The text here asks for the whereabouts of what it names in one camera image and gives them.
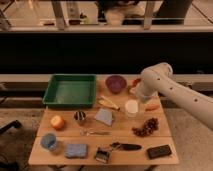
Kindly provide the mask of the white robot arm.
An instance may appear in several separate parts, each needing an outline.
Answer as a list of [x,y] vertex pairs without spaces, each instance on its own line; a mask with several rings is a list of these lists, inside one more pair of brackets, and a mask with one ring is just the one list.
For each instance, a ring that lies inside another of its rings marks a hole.
[[136,97],[145,103],[159,92],[213,131],[213,98],[173,81],[172,74],[173,69],[166,62],[143,69],[141,82],[135,89]]

